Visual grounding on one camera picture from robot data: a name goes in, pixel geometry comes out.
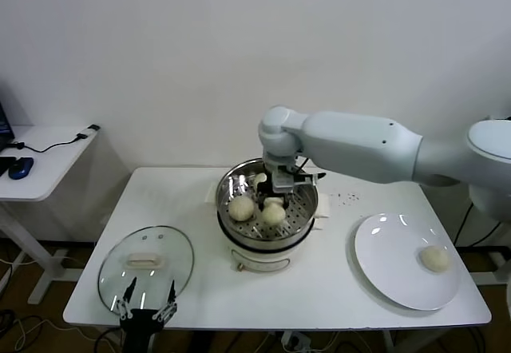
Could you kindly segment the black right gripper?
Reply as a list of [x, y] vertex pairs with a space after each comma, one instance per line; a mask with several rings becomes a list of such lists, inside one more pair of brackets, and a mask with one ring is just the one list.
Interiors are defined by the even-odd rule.
[[264, 202], [268, 197], [282, 197], [283, 206], [288, 207], [293, 200], [295, 178], [293, 173], [286, 168], [278, 168], [266, 171], [267, 179], [257, 184], [257, 204], [259, 210], [264, 210]]

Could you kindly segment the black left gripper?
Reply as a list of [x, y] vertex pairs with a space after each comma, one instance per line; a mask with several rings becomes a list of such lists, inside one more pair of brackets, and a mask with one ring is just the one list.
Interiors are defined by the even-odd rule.
[[120, 327], [125, 333], [123, 353], [147, 353], [153, 335], [163, 330], [177, 311], [175, 281], [171, 283], [166, 303], [157, 311], [152, 309], [129, 308], [137, 284], [134, 277], [125, 289], [123, 296], [117, 300], [116, 308], [120, 316]]

